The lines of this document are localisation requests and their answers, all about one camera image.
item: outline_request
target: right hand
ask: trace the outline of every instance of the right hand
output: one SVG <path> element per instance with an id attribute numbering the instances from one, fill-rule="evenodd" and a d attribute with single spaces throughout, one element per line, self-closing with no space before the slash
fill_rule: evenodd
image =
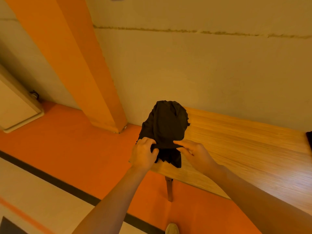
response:
<path id="1" fill-rule="evenodd" d="M 183 146 L 177 150 L 183 153 L 189 163 L 200 173 L 207 176 L 212 169 L 218 166 L 201 143 L 188 139 L 174 140 L 174 143 Z"/>

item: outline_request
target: wall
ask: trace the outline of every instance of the wall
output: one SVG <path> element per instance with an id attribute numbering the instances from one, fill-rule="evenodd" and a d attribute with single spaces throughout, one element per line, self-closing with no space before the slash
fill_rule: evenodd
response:
<path id="1" fill-rule="evenodd" d="M 41 98 L 79 108 L 4 0 L 0 0 L 0 64 Z"/>
<path id="2" fill-rule="evenodd" d="M 311 0 L 86 0 L 130 123 L 158 100 L 312 130 Z"/>

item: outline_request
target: black stripe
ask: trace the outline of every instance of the black stripe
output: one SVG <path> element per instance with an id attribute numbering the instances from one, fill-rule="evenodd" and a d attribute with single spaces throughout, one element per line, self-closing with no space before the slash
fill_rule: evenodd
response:
<path id="1" fill-rule="evenodd" d="M 97 197 L 94 197 L 72 185 L 67 184 L 64 181 L 61 181 L 60 179 L 57 179 L 48 173 L 45 173 L 9 154 L 6 154 L 0 150 L 0 157 L 3 158 L 4 160 L 24 169 L 25 171 L 41 178 L 42 180 L 45 180 L 49 182 L 50 184 L 72 194 L 73 196 L 76 196 L 77 198 L 93 205 L 96 206 L 101 200 L 98 199 Z M 124 221 L 138 229 L 140 229 L 143 232 L 146 232 L 147 234 L 164 234 L 165 232 L 137 217 L 134 217 L 130 214 L 126 214 L 126 217 L 124 218 Z"/>

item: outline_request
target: beige shoe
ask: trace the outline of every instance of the beige shoe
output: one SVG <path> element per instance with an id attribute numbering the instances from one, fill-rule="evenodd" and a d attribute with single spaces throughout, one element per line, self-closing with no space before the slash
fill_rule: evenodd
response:
<path id="1" fill-rule="evenodd" d="M 176 224 L 170 223 L 166 228 L 165 234 L 179 234 L 179 229 Z"/>

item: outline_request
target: orange pillar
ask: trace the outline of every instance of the orange pillar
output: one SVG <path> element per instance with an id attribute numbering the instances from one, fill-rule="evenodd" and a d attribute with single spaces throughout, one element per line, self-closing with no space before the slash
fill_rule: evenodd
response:
<path id="1" fill-rule="evenodd" d="M 119 133 L 127 119 L 85 0 L 6 0 L 94 126 Z"/>

